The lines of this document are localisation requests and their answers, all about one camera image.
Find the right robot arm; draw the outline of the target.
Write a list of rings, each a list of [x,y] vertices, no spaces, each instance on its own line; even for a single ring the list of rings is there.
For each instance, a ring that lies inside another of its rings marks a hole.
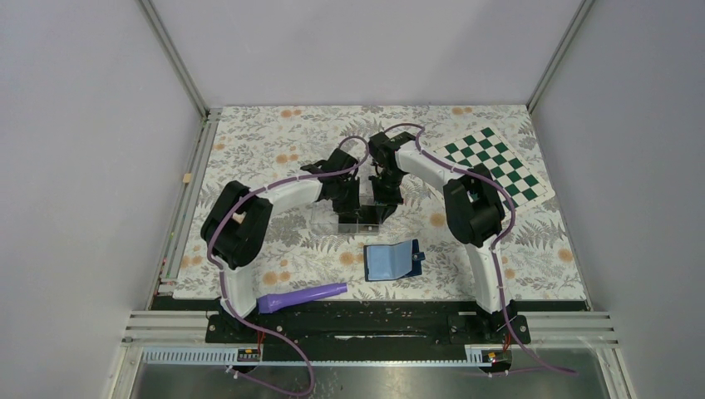
[[[510,331],[511,316],[496,271],[498,241],[505,218],[505,191],[483,165],[475,168],[451,163],[422,147],[409,132],[373,135],[368,141],[375,172],[372,208],[383,223],[403,204],[401,183],[412,175],[442,194],[446,223],[452,236],[464,244],[481,308],[476,329],[487,342],[498,342]]]

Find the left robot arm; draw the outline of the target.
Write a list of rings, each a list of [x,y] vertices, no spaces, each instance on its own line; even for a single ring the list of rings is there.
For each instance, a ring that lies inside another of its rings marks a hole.
[[[237,180],[229,182],[201,227],[207,259],[219,270],[220,305],[229,315],[226,331],[246,342],[258,330],[251,312],[257,306],[250,264],[263,247],[272,216],[320,201],[331,203],[344,222],[361,209],[359,177],[361,160],[336,149],[326,160],[304,165],[301,172],[252,189]]]

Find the purple plastic handle tool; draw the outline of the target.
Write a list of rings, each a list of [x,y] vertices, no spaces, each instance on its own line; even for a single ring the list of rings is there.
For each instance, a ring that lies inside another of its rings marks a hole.
[[[257,299],[257,308],[261,314],[271,314],[283,308],[334,297],[347,291],[345,283],[331,283],[289,293],[271,293]]]

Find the clear plastic card box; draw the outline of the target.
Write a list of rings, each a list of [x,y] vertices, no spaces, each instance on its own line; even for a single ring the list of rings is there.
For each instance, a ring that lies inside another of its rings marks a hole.
[[[313,204],[310,227],[315,234],[374,235],[380,230],[377,208],[360,195],[360,179],[327,178]]]

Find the navy blue card holder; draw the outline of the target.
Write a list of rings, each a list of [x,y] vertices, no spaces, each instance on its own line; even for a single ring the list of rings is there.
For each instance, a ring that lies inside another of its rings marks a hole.
[[[422,275],[426,255],[417,239],[397,244],[363,247],[364,278],[367,282],[394,281]]]

